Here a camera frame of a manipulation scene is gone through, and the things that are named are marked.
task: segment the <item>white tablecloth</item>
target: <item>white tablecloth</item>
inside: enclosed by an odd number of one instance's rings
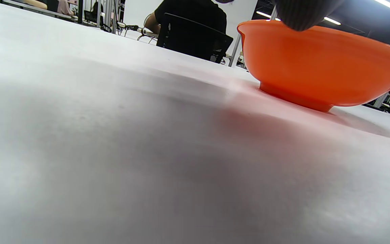
[[[390,243],[390,115],[0,4],[0,244]]]

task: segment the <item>person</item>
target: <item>person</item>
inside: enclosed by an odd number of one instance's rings
[[[73,16],[73,11],[70,10],[67,0],[59,0],[57,13]]]
[[[229,3],[234,0],[216,0]],[[164,0],[159,7],[147,17],[145,27],[159,34],[162,18],[165,13],[174,14],[226,33],[226,13],[212,0]]]
[[[96,19],[96,16],[97,16],[97,11],[99,10],[99,4],[98,2],[95,2],[94,5],[93,5],[93,11],[91,11],[91,13],[93,14],[94,18]],[[102,13],[103,13],[103,5],[100,4],[100,25],[103,25],[103,16],[102,16]]]

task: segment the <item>bowl rim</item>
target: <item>bowl rim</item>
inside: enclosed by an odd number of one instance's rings
[[[237,32],[239,32],[241,35],[243,35],[244,33],[240,30],[240,27],[245,26],[245,25],[275,25],[275,26],[280,27],[280,28],[288,28],[284,23],[282,23],[281,21],[277,21],[277,20],[248,20],[248,21],[242,22],[242,23],[237,25]],[[370,39],[368,37],[363,37],[363,36],[359,36],[356,34],[352,34],[349,32],[340,31],[338,29],[332,29],[332,28],[323,27],[323,26],[313,26],[313,27],[311,27],[305,31],[302,31],[302,32],[308,32],[308,33],[318,32],[318,33],[328,33],[328,34],[341,35],[345,38],[351,38],[351,39],[358,40],[361,42],[366,42],[366,43],[368,43],[368,45],[372,45],[372,46],[377,45],[377,48],[383,48],[384,50],[390,52],[390,45],[388,45],[386,43],[382,43],[380,41]]]

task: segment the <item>black shirt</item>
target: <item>black shirt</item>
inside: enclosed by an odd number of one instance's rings
[[[165,13],[174,14],[226,33],[226,13],[211,0],[164,0],[154,11],[159,24]]]

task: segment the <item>white wall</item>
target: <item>white wall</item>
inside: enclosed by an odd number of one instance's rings
[[[162,0],[126,0],[124,23],[143,27],[147,15],[151,14],[161,2]],[[231,54],[238,36],[237,25],[252,18],[257,0],[234,0],[232,3],[217,4],[226,13],[226,34],[234,38],[227,51],[227,54]]]

